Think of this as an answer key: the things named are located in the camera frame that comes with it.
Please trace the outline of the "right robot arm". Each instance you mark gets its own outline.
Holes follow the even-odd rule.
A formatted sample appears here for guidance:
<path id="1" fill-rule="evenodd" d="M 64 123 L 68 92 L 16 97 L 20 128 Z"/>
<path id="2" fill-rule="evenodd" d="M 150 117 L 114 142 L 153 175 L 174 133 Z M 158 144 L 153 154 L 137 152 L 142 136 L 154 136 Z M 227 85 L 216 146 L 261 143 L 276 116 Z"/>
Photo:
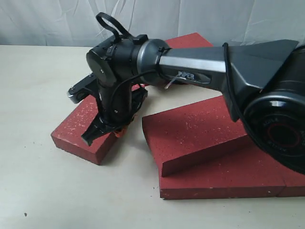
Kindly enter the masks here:
<path id="1" fill-rule="evenodd" d="M 86 55 L 98 115 L 82 134 L 91 145 L 133 119 L 133 84 L 190 84 L 219 91 L 233 121 L 285 167 L 305 172 L 305 48 L 294 40 L 246 46 L 171 48 L 160 39 L 110 37 Z"/>

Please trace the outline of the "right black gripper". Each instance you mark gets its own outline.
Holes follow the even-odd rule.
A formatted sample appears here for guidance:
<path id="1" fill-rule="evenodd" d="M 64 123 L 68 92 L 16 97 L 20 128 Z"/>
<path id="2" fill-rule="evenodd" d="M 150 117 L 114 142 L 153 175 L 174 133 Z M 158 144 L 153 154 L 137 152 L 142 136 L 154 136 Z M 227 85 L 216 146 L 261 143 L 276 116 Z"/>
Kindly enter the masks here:
<path id="1" fill-rule="evenodd" d="M 125 135 L 126 127 L 134 120 L 143 104 L 143 86 L 130 82 L 115 84 L 111 88 L 100 88 L 102 105 L 87 130 L 81 135 L 88 146 L 97 138 L 114 133 L 117 138 Z"/>

